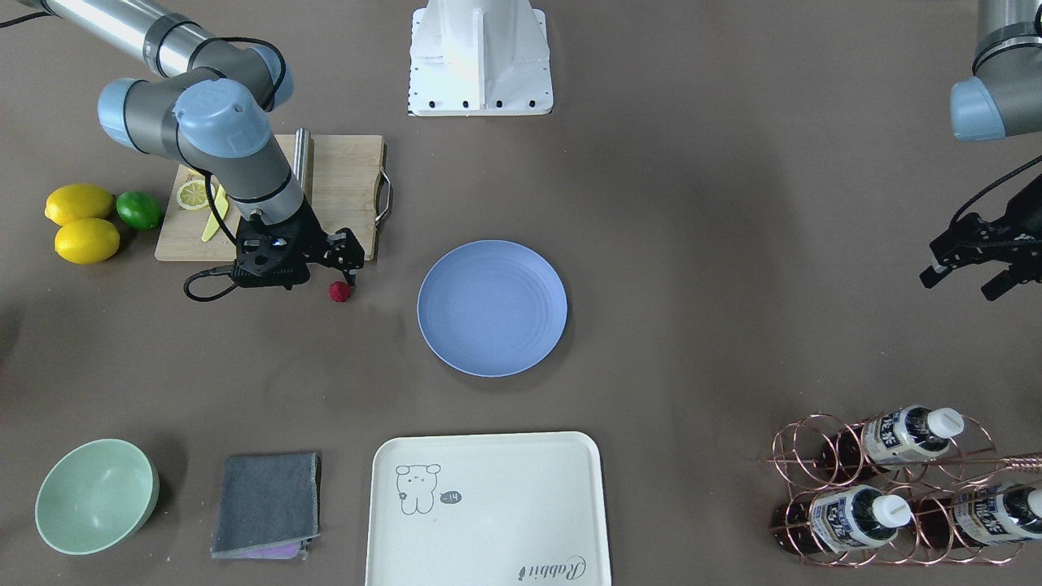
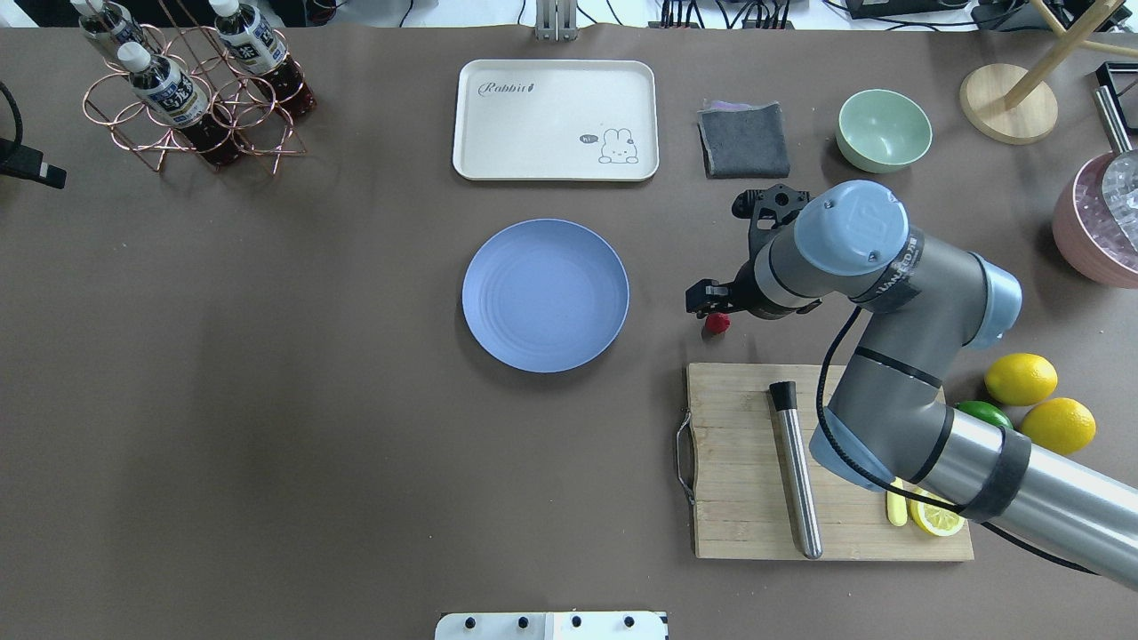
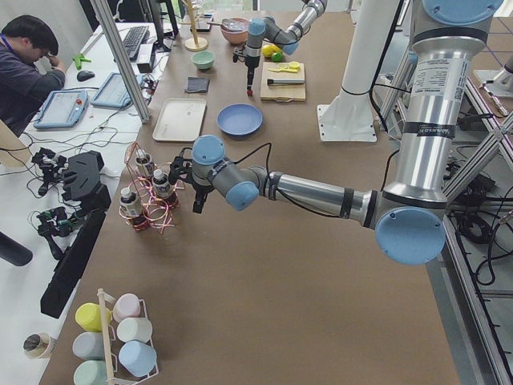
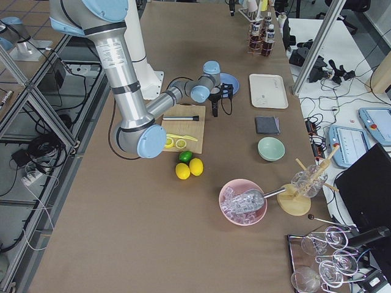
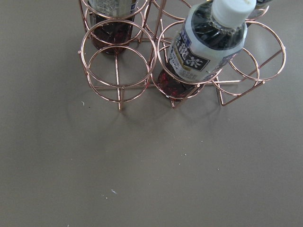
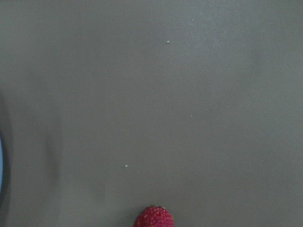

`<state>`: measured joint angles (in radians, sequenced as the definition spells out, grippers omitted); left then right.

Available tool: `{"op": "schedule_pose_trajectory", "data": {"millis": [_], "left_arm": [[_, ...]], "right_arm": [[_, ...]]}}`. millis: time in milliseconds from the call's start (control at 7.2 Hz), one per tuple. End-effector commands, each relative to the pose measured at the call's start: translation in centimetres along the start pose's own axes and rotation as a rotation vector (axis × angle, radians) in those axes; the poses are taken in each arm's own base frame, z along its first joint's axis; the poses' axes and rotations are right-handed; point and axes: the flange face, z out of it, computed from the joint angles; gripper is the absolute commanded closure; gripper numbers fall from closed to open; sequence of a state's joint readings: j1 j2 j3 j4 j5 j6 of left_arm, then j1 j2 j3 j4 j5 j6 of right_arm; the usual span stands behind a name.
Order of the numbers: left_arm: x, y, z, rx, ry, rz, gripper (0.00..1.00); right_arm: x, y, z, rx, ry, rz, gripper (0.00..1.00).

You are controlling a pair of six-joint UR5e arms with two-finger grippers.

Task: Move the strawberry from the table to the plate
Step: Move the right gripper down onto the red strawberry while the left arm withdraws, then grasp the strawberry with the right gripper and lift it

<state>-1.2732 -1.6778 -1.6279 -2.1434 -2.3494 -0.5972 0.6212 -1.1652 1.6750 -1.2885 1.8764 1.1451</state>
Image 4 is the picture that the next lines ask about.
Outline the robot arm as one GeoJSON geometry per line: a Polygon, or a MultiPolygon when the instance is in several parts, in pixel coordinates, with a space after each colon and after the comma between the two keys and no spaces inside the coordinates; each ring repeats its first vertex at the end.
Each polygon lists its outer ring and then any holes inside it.
{"type": "Polygon", "coordinates": [[[155,120],[184,96],[205,102],[222,86],[219,64],[207,61],[195,81],[173,81],[157,98],[145,103],[141,83],[133,67],[129,49],[142,46],[125,38],[127,28],[139,32],[135,1],[50,1],[50,21],[54,30],[91,40],[122,115],[113,135],[124,152],[154,158],[166,144],[166,131],[155,120]]]}

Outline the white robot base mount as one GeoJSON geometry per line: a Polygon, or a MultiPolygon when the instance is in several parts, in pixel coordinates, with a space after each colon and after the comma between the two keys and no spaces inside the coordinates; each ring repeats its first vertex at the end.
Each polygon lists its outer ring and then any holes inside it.
{"type": "Polygon", "coordinates": [[[147,60],[135,1],[128,1],[125,22],[125,41],[137,79],[141,85],[142,96],[146,100],[156,99],[161,91],[164,72],[155,71],[147,60]]]}

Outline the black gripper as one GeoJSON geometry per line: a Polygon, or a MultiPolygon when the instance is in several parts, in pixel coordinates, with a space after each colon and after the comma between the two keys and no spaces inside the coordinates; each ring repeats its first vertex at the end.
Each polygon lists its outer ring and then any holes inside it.
{"type": "Polygon", "coordinates": [[[221,84],[216,88],[216,93],[210,93],[208,99],[212,102],[211,109],[213,117],[218,117],[218,101],[223,98],[232,100],[233,98],[233,86],[231,84],[221,84]]]}
{"type": "Polygon", "coordinates": [[[236,1],[235,0],[228,0],[227,4],[229,6],[230,16],[234,16],[235,15],[236,1]]]}

